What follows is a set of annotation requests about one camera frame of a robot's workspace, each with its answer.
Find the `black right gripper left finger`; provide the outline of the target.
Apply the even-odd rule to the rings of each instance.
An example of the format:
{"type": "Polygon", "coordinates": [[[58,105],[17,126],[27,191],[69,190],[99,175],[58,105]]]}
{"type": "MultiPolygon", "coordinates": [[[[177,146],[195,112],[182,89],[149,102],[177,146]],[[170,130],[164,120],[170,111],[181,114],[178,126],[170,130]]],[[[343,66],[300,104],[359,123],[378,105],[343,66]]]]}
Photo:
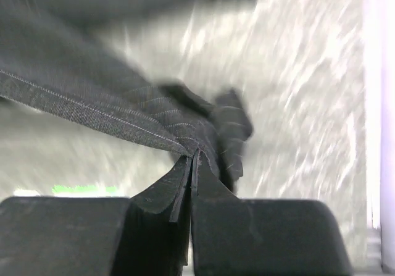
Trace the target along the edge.
{"type": "Polygon", "coordinates": [[[181,275],[188,262],[191,159],[132,198],[10,197],[2,275],[181,275]]]}

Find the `black pinstriped long sleeve shirt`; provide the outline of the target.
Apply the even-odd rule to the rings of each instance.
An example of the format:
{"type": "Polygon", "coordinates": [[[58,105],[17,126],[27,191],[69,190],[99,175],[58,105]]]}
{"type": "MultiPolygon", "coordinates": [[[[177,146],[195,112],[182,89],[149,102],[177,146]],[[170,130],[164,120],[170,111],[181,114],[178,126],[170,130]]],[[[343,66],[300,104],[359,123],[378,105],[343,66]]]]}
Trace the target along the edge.
{"type": "Polygon", "coordinates": [[[1,96],[132,143],[207,159],[232,189],[253,126],[233,89],[209,103],[155,85],[109,54],[87,27],[193,0],[1,0],[1,96]]]}

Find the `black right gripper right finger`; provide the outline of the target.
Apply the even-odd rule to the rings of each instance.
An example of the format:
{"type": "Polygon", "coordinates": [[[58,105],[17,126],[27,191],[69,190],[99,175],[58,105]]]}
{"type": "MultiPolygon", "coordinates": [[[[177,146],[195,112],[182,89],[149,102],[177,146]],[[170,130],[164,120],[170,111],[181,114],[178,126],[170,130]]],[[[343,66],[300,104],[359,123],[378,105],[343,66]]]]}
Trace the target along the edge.
{"type": "Polygon", "coordinates": [[[191,234],[196,275],[352,275],[330,208],[309,199],[240,199],[195,154],[191,234]]]}

